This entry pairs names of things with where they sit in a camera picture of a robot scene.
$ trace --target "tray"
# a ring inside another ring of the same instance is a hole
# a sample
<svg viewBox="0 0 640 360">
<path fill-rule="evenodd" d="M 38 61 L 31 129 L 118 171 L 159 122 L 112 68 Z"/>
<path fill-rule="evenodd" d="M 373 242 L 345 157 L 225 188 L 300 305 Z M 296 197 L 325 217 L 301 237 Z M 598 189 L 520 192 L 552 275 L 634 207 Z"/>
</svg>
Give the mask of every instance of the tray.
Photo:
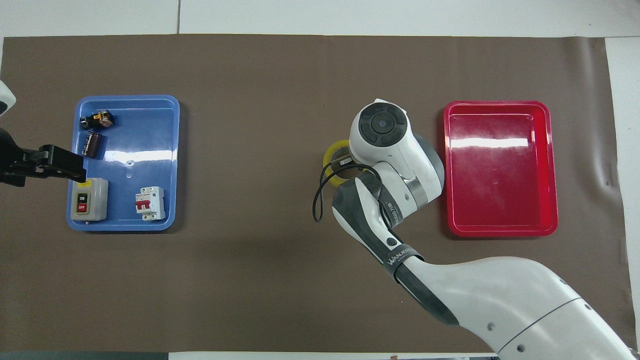
<svg viewBox="0 0 640 360">
<path fill-rule="evenodd" d="M 69 182 L 67 222 L 80 231 L 161 231 L 175 220 L 178 171 L 178 130 L 180 104 L 170 95 L 127 95 L 85 97 L 76 107 L 71 149 L 80 154 L 87 130 L 80 118 L 109 110 L 114 125 L 93 130 L 102 135 L 95 159 L 84 157 L 87 177 L 109 181 L 107 218 L 98 222 L 74 221 L 70 218 Z M 136 213 L 135 197 L 140 188 L 160 186 L 164 189 L 162 220 L 143 221 Z"/>
<path fill-rule="evenodd" d="M 550 115 L 537 101 L 455 101 L 444 111 L 447 217 L 458 236 L 557 227 Z"/>
</svg>

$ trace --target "switch box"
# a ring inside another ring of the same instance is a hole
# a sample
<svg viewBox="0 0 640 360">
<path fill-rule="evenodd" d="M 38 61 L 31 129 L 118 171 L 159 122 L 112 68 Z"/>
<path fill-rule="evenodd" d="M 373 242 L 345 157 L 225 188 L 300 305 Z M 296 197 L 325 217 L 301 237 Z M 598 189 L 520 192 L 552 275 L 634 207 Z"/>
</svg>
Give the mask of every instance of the switch box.
<svg viewBox="0 0 640 360">
<path fill-rule="evenodd" d="M 74 183 L 71 220 L 100 221 L 107 218 L 109 181 L 101 177 L 88 177 L 83 183 Z"/>
<path fill-rule="evenodd" d="M 164 219 L 164 190 L 159 186 L 140 189 L 136 194 L 136 212 L 144 221 Z"/>
</svg>

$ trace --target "black strap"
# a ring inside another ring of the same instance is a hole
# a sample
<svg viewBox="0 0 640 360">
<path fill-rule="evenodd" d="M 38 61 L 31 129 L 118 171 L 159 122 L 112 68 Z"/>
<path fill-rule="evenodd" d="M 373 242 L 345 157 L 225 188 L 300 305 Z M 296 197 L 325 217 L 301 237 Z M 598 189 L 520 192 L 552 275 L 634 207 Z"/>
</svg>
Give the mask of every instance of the black strap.
<svg viewBox="0 0 640 360">
<path fill-rule="evenodd" d="M 382 259 L 382 265 L 391 277 L 396 279 L 396 269 L 410 256 L 417 256 L 422 259 L 422 255 L 407 244 L 400 244 L 387 253 Z"/>
</svg>

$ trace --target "brown tablecloth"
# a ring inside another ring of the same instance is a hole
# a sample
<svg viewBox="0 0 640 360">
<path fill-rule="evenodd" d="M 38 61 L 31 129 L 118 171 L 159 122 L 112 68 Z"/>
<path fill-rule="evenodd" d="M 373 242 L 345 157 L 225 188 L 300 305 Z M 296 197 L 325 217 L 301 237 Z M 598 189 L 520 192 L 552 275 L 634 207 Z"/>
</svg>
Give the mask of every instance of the brown tablecloth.
<svg viewBox="0 0 640 360">
<path fill-rule="evenodd" d="M 171 94 L 182 106 L 178 212 L 163 233 L 77 232 L 66 180 L 0 184 L 3 350 L 489 351 L 434 320 L 330 212 L 312 220 L 324 150 L 376 97 L 407 109 L 440 154 L 453 100 L 545 103 L 553 235 L 456 240 L 444 197 L 397 232 L 433 263 L 540 261 L 635 347 L 603 39 L 7 38 L 2 79 L 18 103 L 0 126 L 27 148 L 69 147 L 87 95 Z"/>
</svg>

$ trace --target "red switch lever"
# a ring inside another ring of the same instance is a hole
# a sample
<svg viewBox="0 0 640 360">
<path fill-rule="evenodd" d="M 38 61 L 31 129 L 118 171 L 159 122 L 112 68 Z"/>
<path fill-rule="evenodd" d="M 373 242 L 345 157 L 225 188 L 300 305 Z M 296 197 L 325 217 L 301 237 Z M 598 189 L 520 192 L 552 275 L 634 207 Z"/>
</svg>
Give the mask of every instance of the red switch lever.
<svg viewBox="0 0 640 360">
<path fill-rule="evenodd" d="M 151 200 L 136 201 L 136 207 L 138 208 L 138 210 L 148 209 L 150 205 Z"/>
</svg>

